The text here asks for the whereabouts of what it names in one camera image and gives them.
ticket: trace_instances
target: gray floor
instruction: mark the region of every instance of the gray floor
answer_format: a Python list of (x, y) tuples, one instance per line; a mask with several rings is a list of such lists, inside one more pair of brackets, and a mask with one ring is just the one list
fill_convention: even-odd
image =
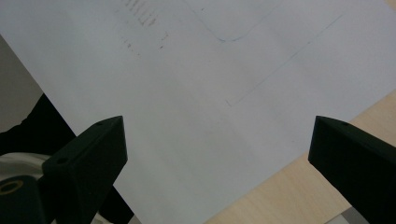
[[(0, 132), (20, 124), (43, 91), (0, 36)], [(134, 217), (130, 224), (140, 224)]]

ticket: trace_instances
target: black cloth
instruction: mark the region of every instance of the black cloth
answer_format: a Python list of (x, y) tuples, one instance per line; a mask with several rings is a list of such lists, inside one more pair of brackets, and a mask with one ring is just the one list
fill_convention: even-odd
[[(10, 152), (53, 155), (76, 135), (43, 94), (20, 125), (0, 133), (0, 156)], [(113, 187), (99, 213), (112, 223), (128, 223), (134, 216), (128, 204)]]

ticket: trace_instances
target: drawn line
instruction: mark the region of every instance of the drawn line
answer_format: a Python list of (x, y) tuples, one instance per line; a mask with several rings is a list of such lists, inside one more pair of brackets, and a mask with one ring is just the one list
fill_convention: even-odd
[(245, 36), (247, 36), (248, 34), (250, 34), (250, 32), (252, 31), (252, 30), (254, 30), (254, 28), (256, 28), (260, 23), (262, 23), (262, 21), (263, 20), (265, 20), (267, 17), (269, 17), (276, 9), (278, 9), (282, 4), (283, 4), (283, 2), (285, 2), (285, 0), (282, 0), (282, 1), (280, 1), (276, 6), (274, 6), (268, 13), (265, 13), (250, 29), (248, 29), (244, 34), (242, 34), (242, 35), (240, 35), (240, 36), (238, 36), (237, 38), (234, 38), (234, 39), (222, 39), (222, 38), (220, 38), (219, 36), (217, 36), (216, 34), (215, 34), (215, 32), (214, 31), (212, 31), (212, 29), (210, 29), (209, 28), (209, 26), (207, 26), (206, 25), (206, 23), (201, 19), (201, 17), (198, 15), (198, 12), (196, 12), (193, 8), (192, 8), (192, 6), (190, 5), (190, 3), (188, 3), (187, 2), (187, 0), (181, 0), (181, 1), (183, 1), (186, 5), (187, 5), (187, 7), (189, 8), (189, 10), (191, 10), (194, 14), (195, 14), (195, 16), (197, 17), (197, 19), (198, 19), (198, 21), (200, 21), (201, 22), (201, 24), (206, 28), (206, 30), (207, 31), (209, 31), (217, 40), (219, 40), (219, 41), (221, 41), (221, 42), (234, 42), (234, 41), (237, 41), (237, 40), (240, 40), (240, 39), (242, 39), (243, 37), (245, 37)]
[(308, 45), (312, 44), (318, 37), (320, 37), (327, 29), (332, 27), (338, 20), (340, 20), (344, 14), (340, 15), (337, 17), (334, 21), (332, 21), (329, 25), (327, 25), (323, 30), (321, 30), (317, 35), (315, 35), (311, 40), (309, 40), (305, 45), (303, 45), (300, 49), (298, 49), (295, 53), (293, 53), (289, 58), (283, 62), (280, 66), (278, 66), (274, 71), (270, 73), (268, 77), (265, 77), (261, 82), (256, 84), (252, 89), (250, 89), (246, 94), (244, 94), (241, 98), (239, 98), (233, 105), (239, 104), (241, 101), (243, 101), (247, 96), (249, 96), (251, 93), (253, 93), (262, 83), (264, 83), (269, 77), (272, 77), (274, 74), (276, 74), (277, 71), (279, 71), (282, 67), (284, 67), (286, 64), (288, 64), (297, 54), (299, 54), (301, 51), (306, 49)]

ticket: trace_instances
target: wooden table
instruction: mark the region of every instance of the wooden table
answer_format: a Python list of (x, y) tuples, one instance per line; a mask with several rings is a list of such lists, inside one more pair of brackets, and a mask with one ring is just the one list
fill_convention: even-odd
[[(396, 146), (396, 91), (351, 124)], [(206, 224), (326, 223), (350, 207), (346, 199), (308, 162), (308, 152)]]

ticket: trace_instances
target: white paper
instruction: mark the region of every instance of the white paper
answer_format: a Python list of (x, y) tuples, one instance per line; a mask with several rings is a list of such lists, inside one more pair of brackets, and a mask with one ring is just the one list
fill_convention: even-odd
[(143, 223), (202, 223), (396, 84), (382, 1), (0, 2), (0, 32), (71, 128), (123, 115), (116, 187)]

